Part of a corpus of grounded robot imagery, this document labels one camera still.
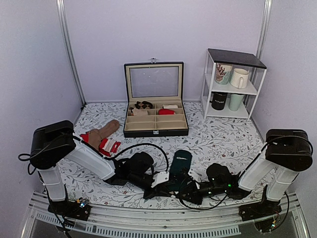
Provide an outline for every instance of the black mug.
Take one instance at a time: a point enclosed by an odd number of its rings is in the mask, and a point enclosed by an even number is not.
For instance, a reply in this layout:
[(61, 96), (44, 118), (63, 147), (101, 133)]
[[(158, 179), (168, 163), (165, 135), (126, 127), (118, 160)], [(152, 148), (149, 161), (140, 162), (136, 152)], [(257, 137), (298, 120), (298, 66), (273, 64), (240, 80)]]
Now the black mug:
[(214, 93), (211, 106), (215, 110), (223, 110), (228, 93)]

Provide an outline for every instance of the mug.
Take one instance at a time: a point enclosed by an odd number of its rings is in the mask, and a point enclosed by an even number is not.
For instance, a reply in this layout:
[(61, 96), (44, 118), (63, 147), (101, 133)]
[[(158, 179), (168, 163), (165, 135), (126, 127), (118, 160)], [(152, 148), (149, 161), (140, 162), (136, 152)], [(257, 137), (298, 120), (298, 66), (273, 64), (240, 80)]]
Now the mug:
[(230, 84), (236, 88), (246, 88), (248, 85), (249, 72), (242, 68), (235, 68), (230, 80)]
[(240, 107), (240, 104), (243, 100), (244, 94), (231, 94), (230, 102), (229, 102), (229, 109), (232, 111), (237, 111)]
[(232, 65), (219, 64), (216, 65), (216, 83), (225, 85), (229, 82), (231, 76)]
[(224, 109), (224, 105), (226, 103), (228, 93), (214, 93), (211, 107), (215, 110), (222, 110)]

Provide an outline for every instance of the storage box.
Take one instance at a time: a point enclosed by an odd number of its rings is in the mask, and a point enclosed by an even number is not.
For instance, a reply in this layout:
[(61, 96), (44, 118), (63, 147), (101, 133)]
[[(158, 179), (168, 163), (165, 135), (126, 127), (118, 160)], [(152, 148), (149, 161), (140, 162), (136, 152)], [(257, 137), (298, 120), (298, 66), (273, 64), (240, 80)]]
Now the storage box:
[[(183, 62), (128, 63), (124, 65), (129, 105), (124, 137), (188, 135), (184, 111)], [(133, 116), (137, 102), (152, 103), (147, 116)], [(173, 115), (159, 115), (163, 105), (177, 105)]]

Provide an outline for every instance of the floral tablecloth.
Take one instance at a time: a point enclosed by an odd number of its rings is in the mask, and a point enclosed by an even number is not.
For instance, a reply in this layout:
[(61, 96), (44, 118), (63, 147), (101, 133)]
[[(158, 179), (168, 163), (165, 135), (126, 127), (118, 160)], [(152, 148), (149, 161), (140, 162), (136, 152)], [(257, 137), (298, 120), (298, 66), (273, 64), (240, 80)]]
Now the floral tablecloth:
[[(116, 119), (120, 122), (120, 129), (111, 138), (122, 144), (119, 151), (138, 143), (153, 143), (167, 153), (171, 164), (174, 153), (183, 149), (192, 153), (191, 168), (206, 179), (206, 169), (212, 163), (220, 163), (229, 167), (231, 173), (236, 174), (244, 169), (256, 156), (262, 142), (251, 121), (245, 119), (206, 118), (203, 119), (200, 103), (184, 103), (186, 117), (189, 126), (188, 136), (179, 137), (153, 137), (153, 138), (124, 138), (123, 125), (126, 115), (126, 103), (93, 103), (88, 104), (75, 125), (78, 134), (93, 128), (101, 128), (108, 121)], [(149, 146), (133, 148), (122, 155), (123, 158), (131, 157), (134, 153), (145, 151), (154, 161), (156, 171), (165, 170), (165, 159), (161, 152)], [(112, 186), (89, 170), (69, 160), (59, 162), (59, 168), (63, 182), (66, 184), (70, 199), (86, 197), (91, 203), (130, 207), (171, 209), (183, 208), (177, 199), (170, 197), (155, 197), (144, 200), (143, 191), (127, 183), (125, 186)], [(243, 200), (227, 199), (221, 205), (231, 205), (260, 200), (263, 184), (269, 182), (272, 175), (266, 176)], [(218, 202), (205, 198), (202, 206), (208, 207)]]

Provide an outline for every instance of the wall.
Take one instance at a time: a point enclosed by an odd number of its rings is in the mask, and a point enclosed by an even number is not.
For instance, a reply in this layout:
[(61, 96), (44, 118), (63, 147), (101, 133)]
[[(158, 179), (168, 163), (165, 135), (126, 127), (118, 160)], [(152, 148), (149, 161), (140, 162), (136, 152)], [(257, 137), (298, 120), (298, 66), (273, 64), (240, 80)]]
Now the wall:
[(65, 1), (88, 102), (126, 101), (125, 63), (184, 61), (184, 99), (199, 100), (207, 48), (256, 53), (264, 1)]
[(0, 7), (0, 237), (17, 238), (37, 175), (29, 153), (33, 131), (74, 121), (80, 101), (62, 41), (55, 1), (2, 1)]
[[(272, 4), (262, 61), (267, 77), (253, 119), (262, 135), (270, 128), (300, 128), (317, 149), (317, 2)], [(317, 162), (294, 184), (311, 237), (317, 237)]]

